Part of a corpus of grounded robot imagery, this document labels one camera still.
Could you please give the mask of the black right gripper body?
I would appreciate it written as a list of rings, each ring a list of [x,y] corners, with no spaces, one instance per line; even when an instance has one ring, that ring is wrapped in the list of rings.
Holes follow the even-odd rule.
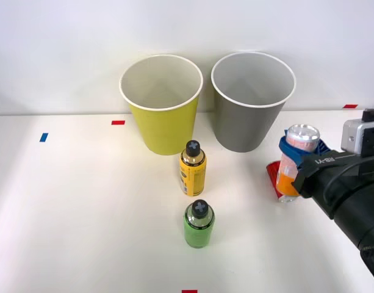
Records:
[[[329,217],[356,191],[374,183],[374,156],[329,151],[303,158],[292,183],[304,198],[313,199]]]

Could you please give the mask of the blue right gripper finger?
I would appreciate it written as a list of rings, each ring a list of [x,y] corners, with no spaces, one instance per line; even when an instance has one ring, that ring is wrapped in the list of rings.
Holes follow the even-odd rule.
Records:
[[[295,164],[301,164],[303,162],[303,156],[307,156],[307,151],[290,145],[286,140],[286,136],[281,137],[279,141],[279,149]]]
[[[314,150],[314,154],[322,156],[330,151],[331,149],[326,145],[326,143],[322,139],[319,139],[317,147]]]

